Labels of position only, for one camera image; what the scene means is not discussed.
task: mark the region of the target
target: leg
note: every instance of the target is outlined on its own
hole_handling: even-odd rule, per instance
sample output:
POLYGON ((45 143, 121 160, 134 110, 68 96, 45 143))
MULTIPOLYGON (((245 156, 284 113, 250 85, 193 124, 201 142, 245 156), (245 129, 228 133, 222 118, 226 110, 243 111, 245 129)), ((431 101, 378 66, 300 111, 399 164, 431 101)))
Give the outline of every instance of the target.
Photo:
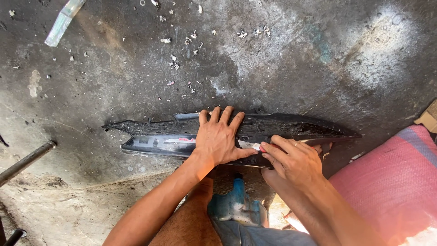
POLYGON ((189 192, 184 204, 164 224, 150 246, 222 245, 206 211, 212 198, 213 181, 207 176, 189 192))

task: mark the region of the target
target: scratched plastic surface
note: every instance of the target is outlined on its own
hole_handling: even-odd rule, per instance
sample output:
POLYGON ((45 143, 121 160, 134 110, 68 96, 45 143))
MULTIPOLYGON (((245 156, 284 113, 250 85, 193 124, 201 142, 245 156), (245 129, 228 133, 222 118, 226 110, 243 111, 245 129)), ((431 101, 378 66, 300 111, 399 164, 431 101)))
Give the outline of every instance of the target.
POLYGON ((56 47, 58 45, 71 20, 86 1, 87 0, 68 1, 68 3, 64 6, 64 8, 62 8, 61 12, 58 14, 58 17, 56 18, 56 21, 53 24, 49 35, 45 39, 44 43, 46 45, 50 47, 56 47))

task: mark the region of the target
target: forearm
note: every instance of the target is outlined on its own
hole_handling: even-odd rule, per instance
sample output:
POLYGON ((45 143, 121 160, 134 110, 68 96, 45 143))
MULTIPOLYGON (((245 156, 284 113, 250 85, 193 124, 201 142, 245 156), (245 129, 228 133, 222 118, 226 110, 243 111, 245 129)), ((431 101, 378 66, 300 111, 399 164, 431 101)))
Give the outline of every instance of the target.
POLYGON ((305 191, 342 245, 385 246, 381 236, 341 197, 325 178, 305 191))
POLYGON ((194 153, 122 216, 103 245, 145 245, 173 214, 183 197, 213 167, 211 160, 194 153))
POLYGON ((280 177, 269 185, 296 215, 319 246, 340 245, 337 236, 322 213, 310 202, 307 196, 280 177))

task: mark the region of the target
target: right hand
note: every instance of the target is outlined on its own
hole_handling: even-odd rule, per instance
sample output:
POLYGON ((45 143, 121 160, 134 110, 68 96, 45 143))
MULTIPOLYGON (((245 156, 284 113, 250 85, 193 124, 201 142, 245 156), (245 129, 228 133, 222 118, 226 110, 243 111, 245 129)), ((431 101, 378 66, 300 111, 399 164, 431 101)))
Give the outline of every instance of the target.
POLYGON ((302 191, 325 180, 322 174, 322 162, 314 148, 278 135, 274 135, 271 142, 281 147, 283 151, 266 142, 261 143, 262 148, 267 152, 262 156, 275 168, 275 170, 263 170, 263 176, 271 176, 269 172, 277 172, 281 178, 288 180, 302 191))

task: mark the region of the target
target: left hand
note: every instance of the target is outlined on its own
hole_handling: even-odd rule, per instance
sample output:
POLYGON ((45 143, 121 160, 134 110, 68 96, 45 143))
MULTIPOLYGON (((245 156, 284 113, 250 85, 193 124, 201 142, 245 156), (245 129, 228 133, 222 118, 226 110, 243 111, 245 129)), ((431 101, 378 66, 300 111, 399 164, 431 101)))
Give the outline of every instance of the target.
POLYGON ((243 121, 244 113, 239 112, 228 125, 234 107, 227 106, 222 116, 221 110, 220 107, 214 108, 209 121, 206 119, 208 111, 204 109, 200 112, 200 127, 193 154, 210 158, 214 166, 257 154, 258 151, 252 148, 235 147, 235 134, 243 121))

